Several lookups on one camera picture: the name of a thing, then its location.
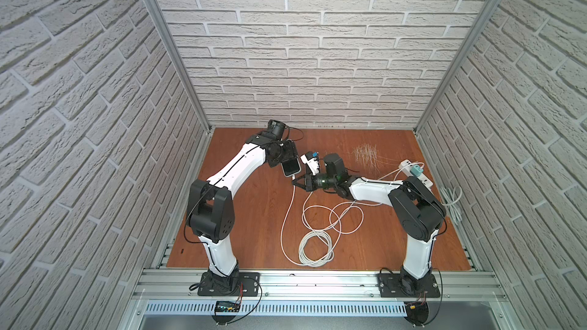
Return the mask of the phone with grey case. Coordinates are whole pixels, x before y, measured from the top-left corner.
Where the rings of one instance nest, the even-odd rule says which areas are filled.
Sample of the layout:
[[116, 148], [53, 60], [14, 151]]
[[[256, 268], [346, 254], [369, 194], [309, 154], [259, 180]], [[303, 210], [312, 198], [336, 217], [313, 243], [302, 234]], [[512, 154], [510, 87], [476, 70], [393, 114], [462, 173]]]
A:
[[299, 157], [292, 157], [282, 161], [281, 167], [285, 177], [294, 177], [301, 172]]

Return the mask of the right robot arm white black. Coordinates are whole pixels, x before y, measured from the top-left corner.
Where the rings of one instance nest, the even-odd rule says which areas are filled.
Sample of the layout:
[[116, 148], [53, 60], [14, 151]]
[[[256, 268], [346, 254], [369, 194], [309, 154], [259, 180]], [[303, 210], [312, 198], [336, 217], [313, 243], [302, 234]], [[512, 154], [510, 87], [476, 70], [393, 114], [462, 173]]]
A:
[[426, 291], [433, 279], [432, 252], [434, 240], [446, 220], [446, 209], [431, 191], [432, 181], [418, 163], [403, 160], [398, 171], [404, 180], [373, 180], [351, 175], [342, 157], [308, 152], [301, 156], [306, 166], [303, 182], [293, 185], [313, 192], [331, 191], [351, 202], [373, 202], [394, 209], [407, 234], [406, 255], [399, 273], [398, 284], [403, 293], [417, 296]]

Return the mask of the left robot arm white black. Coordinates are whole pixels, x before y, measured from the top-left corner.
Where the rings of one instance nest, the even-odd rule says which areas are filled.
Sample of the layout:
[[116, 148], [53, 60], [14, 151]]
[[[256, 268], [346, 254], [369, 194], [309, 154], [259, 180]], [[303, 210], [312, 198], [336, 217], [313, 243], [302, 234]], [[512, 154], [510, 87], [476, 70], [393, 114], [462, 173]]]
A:
[[183, 232], [191, 230], [209, 261], [206, 278], [234, 290], [238, 285], [238, 260], [230, 233], [235, 225], [233, 198], [244, 182], [262, 165], [273, 168], [297, 159], [291, 127], [270, 120], [266, 129], [251, 135], [235, 157], [219, 172], [190, 185]]

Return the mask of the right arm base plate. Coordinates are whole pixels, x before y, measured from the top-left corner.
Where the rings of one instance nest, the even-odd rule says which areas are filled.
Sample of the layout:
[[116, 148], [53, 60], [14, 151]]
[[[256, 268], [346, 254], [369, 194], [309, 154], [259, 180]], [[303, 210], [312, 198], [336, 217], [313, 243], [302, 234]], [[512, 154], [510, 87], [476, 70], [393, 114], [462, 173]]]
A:
[[414, 279], [404, 270], [399, 273], [377, 274], [378, 289], [382, 298], [440, 298], [440, 285], [430, 270], [420, 279]]

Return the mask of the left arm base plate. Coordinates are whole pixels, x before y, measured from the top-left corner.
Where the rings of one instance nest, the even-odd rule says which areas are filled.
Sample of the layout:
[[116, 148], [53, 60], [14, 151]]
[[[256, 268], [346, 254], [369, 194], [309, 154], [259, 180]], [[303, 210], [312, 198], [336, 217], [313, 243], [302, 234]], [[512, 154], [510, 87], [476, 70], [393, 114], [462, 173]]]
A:
[[221, 277], [211, 270], [203, 273], [197, 288], [198, 296], [239, 296], [256, 297], [259, 293], [261, 274], [258, 272], [232, 273]]

